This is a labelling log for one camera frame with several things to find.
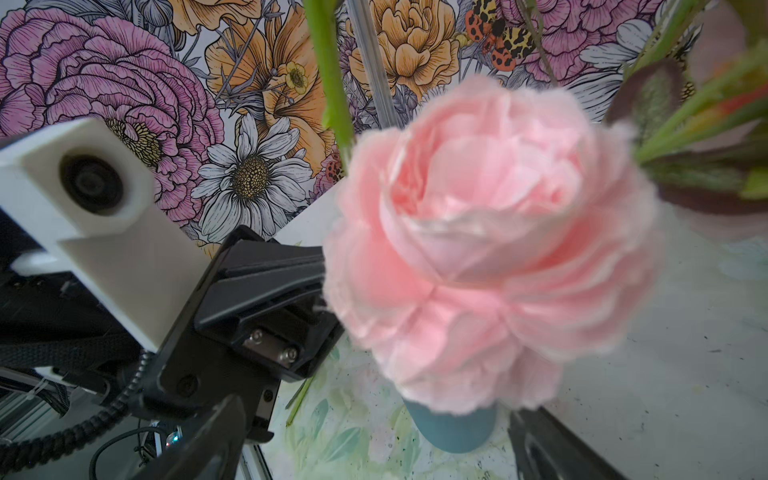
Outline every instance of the painted tabletop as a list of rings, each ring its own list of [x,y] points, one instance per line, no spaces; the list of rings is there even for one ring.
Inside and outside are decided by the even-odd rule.
[[[319,368],[293,424],[286,427],[286,404],[300,386],[281,385],[270,423],[275,437],[262,445],[276,480],[517,478],[505,412],[480,449],[465,455],[438,450],[419,433],[370,354],[356,349],[346,335]]]

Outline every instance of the floral wallpaper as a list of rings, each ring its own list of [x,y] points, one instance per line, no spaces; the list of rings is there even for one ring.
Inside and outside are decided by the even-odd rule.
[[[157,207],[210,255],[239,224],[271,237],[339,180],[301,0],[4,6],[0,136],[103,119],[153,172]],[[559,86],[599,121],[665,4],[538,0],[538,7]],[[404,123],[468,74],[508,88],[550,87],[515,0],[372,0],[370,8]],[[377,128],[345,5],[338,32],[355,130]],[[686,37],[688,47],[696,34]],[[684,53],[678,60],[684,64]]]

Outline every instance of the green leaf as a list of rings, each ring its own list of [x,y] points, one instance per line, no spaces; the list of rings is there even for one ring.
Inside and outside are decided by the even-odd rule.
[[[658,184],[677,187],[695,187],[713,192],[736,193],[744,188],[746,172],[722,165],[657,165],[647,169],[650,178]]]
[[[692,97],[672,114],[654,136],[635,152],[639,164],[679,150],[746,121],[766,116],[768,108],[761,100],[768,81],[768,41],[759,41],[731,68],[702,85]],[[738,97],[753,101],[738,110]]]
[[[693,23],[696,16],[704,10],[704,6],[708,1],[709,0],[677,0],[677,2],[674,3],[674,12],[668,14],[669,21],[664,26],[664,31],[661,33],[661,36],[657,41],[654,38],[656,36],[655,34],[661,30],[661,25],[659,25],[654,29],[654,35],[651,35],[651,37],[648,38],[648,43],[643,48],[643,51],[640,53],[634,64],[633,72],[637,72],[640,69],[667,57],[677,45],[686,29]]]
[[[750,140],[768,138],[768,120],[761,120],[759,124],[746,136]]]
[[[640,143],[650,138],[680,106],[685,80],[675,60],[665,58],[641,68],[627,79],[614,96],[603,122],[632,120]]]
[[[747,200],[764,200],[768,198],[768,167],[757,167],[750,170],[744,189],[739,196]]]
[[[312,429],[312,438],[316,439],[320,433],[320,429],[323,427],[323,423],[326,421],[326,415],[328,415],[328,400],[323,399],[322,402],[317,404],[315,410],[310,417],[310,428]]]
[[[705,214],[768,211],[768,139],[667,155],[643,169],[669,203]]]
[[[347,429],[333,437],[323,451],[323,462],[333,462],[349,457],[360,441],[360,427]]]
[[[753,45],[762,37],[768,36],[766,4],[763,0],[728,0],[728,3],[741,17],[741,22],[746,28],[748,45]]]

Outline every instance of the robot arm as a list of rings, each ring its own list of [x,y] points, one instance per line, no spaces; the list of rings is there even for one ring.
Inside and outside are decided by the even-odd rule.
[[[320,297],[320,248],[265,242],[238,227],[209,260],[152,205],[150,172],[100,121],[46,127],[0,147],[0,207],[42,248],[12,268],[71,271],[156,352],[144,355],[141,377],[103,421],[62,433],[60,452],[47,452],[54,442],[1,447],[3,470],[66,455],[130,412],[185,431],[139,478],[232,478],[243,442],[273,437],[280,381],[314,374],[343,332]]]

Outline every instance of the yellow flower illustration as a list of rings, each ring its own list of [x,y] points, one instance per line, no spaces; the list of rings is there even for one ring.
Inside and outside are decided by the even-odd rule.
[[[430,88],[451,81],[458,72],[459,47],[451,5],[442,0],[372,0],[370,5],[392,92],[396,84],[405,85],[421,101]],[[349,66],[368,88],[359,48]]]
[[[292,61],[289,61],[286,65],[286,85],[288,85],[288,88],[295,90],[299,95],[306,93],[308,80],[305,73],[304,67]]]
[[[249,18],[261,17],[261,0],[170,0],[170,5],[176,28],[192,35],[198,25],[216,30],[222,18],[244,24]]]
[[[238,55],[242,58],[235,69]],[[208,87],[214,95],[220,92],[220,100],[231,99],[243,114],[247,110],[238,102],[250,96],[252,105],[258,105],[255,118],[261,137],[280,118],[288,117],[291,128],[300,130],[296,151],[306,148],[304,160],[314,174],[320,172],[335,138],[323,126],[326,99],[302,6],[290,8],[284,24],[283,17],[267,19],[263,32],[254,31],[251,22],[232,25],[208,45],[205,60],[213,76]],[[226,79],[229,90],[222,90]]]

